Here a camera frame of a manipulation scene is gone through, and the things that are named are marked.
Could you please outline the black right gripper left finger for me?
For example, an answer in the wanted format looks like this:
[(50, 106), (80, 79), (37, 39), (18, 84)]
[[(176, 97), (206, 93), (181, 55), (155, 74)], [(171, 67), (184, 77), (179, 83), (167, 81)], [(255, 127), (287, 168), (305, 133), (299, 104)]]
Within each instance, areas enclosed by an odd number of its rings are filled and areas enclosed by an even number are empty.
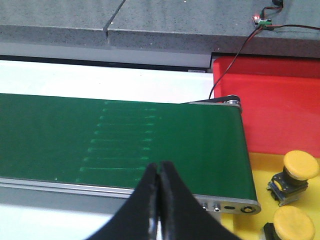
[(133, 193), (89, 240), (155, 240), (158, 232), (157, 165), (151, 163)]

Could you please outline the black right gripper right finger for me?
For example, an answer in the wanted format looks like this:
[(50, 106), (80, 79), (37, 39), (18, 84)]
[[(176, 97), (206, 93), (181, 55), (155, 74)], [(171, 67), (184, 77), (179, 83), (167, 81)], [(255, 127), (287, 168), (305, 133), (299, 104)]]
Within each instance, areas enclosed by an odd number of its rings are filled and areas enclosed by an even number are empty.
[(174, 164), (160, 164), (160, 219), (163, 240), (238, 240), (196, 200)]

